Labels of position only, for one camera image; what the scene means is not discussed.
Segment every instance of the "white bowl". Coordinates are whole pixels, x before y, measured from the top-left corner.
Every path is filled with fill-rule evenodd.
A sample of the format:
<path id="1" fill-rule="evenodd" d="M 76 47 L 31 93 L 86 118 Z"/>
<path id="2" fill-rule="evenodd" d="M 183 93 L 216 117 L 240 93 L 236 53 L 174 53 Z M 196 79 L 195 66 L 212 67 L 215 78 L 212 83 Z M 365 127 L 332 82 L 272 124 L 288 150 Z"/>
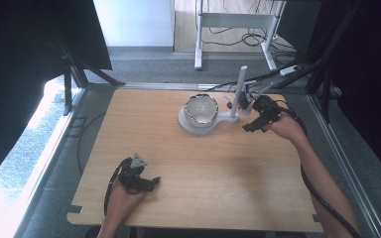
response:
<path id="1" fill-rule="evenodd" d="M 195 127 L 207 127 L 215 120 L 218 104 L 206 93 L 190 97 L 184 107 L 188 122 Z"/>

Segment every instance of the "hand-mounted device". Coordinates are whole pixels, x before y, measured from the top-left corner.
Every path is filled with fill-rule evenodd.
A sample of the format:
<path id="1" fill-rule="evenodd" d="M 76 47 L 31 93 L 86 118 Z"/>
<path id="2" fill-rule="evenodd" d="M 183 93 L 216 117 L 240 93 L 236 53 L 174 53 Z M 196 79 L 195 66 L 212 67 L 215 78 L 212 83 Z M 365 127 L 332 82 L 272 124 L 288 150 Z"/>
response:
<path id="1" fill-rule="evenodd" d="M 109 185 L 106 191 L 106 197 L 104 199 L 104 215 L 107 213 L 107 204 L 110 198 L 111 188 L 116 178 L 123 184 L 126 191 L 131 194 L 136 194 L 139 191 L 153 191 L 156 185 L 160 181 L 160 177 L 153 178 L 151 180 L 140 177 L 141 172 L 145 169 L 148 163 L 135 154 L 133 158 L 124 159 L 120 165 L 116 168 L 113 176 L 110 179 Z"/>
<path id="2" fill-rule="evenodd" d="M 286 104 L 288 108 L 279 106 L 278 102 Z M 304 132 L 308 134 L 305 123 L 302 121 L 300 117 L 297 116 L 293 108 L 285 101 L 275 101 L 267 95 L 260 95 L 253 102 L 252 108 L 259 113 L 259 117 L 256 118 L 253 122 L 243 125 L 243 129 L 246 132 L 254 132 L 256 130 L 266 132 L 266 130 L 264 130 L 263 127 L 270 123 L 278 121 L 280 119 L 281 112 L 286 112 L 290 114 L 290 116 L 292 116 L 297 122 L 299 122 Z"/>

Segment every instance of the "white wall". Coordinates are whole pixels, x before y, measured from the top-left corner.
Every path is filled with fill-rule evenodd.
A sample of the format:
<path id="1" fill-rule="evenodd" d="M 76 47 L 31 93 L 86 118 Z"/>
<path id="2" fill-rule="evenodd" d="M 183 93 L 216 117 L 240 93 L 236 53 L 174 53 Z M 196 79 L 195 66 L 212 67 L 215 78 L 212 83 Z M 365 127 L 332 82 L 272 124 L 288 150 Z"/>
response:
<path id="1" fill-rule="evenodd" d="M 173 0 L 94 0 L 107 47 L 172 47 Z"/>

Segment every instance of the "wooden table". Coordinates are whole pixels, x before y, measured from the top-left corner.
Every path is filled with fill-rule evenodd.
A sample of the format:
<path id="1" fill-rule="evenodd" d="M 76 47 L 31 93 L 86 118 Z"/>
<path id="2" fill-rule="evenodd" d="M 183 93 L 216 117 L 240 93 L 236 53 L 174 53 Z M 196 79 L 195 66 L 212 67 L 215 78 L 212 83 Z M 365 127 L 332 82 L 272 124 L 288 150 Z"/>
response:
<path id="1" fill-rule="evenodd" d="M 204 136 L 184 130 L 179 110 L 195 91 L 115 91 L 69 213 L 74 224 L 100 224 L 108 181 L 119 163 L 138 153 L 141 177 L 161 182 L 125 224 L 145 227 L 321 232 L 290 142 L 273 132 L 248 133 L 258 114 L 220 123 Z M 224 95 L 209 92 L 225 111 Z M 284 99 L 281 95 L 270 95 Z"/>

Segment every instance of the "gray floor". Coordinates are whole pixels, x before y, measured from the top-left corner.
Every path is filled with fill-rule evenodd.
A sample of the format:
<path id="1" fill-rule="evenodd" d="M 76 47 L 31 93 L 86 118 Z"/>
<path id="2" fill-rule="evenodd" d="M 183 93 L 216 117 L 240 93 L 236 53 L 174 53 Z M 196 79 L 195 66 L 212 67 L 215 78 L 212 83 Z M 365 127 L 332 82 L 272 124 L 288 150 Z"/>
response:
<path id="1" fill-rule="evenodd" d="M 175 55 L 164 50 L 131 52 L 122 49 L 111 49 L 110 54 L 114 70 L 108 73 L 119 80 L 133 82 L 129 86 L 163 83 L 165 87 L 181 87 L 182 83 L 224 83 L 236 80 L 238 68 L 243 64 L 249 65 L 247 77 L 268 71 L 263 57 L 258 55 L 208 55 L 205 56 L 207 60 L 204 62 L 203 71 L 195 71 L 192 67 L 192 55 Z M 106 111 L 116 88 L 91 72 L 87 72 L 87 76 L 93 83 L 85 89 L 82 99 L 75 106 L 70 127 L 63 136 L 61 146 L 40 184 L 16 237 L 83 237 L 90 228 L 70 224 L 65 217 L 101 125 L 102 113 Z M 276 76 L 270 80 L 282 79 Z M 373 219 L 368 217 L 369 213 L 364 211 L 362 202 L 359 202 L 355 190 L 347 181 L 335 158 L 335 152 L 325 136 L 325 131 L 317 119 L 315 109 L 311 107 L 310 100 L 304 95 L 303 86 L 306 80 L 306 78 L 302 79 L 276 92 L 285 96 L 308 125 L 310 140 L 317 153 L 354 203 L 362 237 L 378 237 L 376 231 L 371 228 L 370 220 Z M 336 101 L 331 101 L 329 111 L 331 130 L 337 137 L 355 174 L 361 181 L 364 192 L 370 198 L 372 208 L 376 210 L 377 217 L 381 221 L 381 164 L 345 119 Z M 86 128 L 82 134 L 79 134 L 80 127 Z M 127 227 L 123 227 L 119 237 L 125 237 L 127 232 Z M 323 237 L 322 234 L 306 235 Z M 268 233 L 268 236 L 279 237 L 279 234 Z"/>

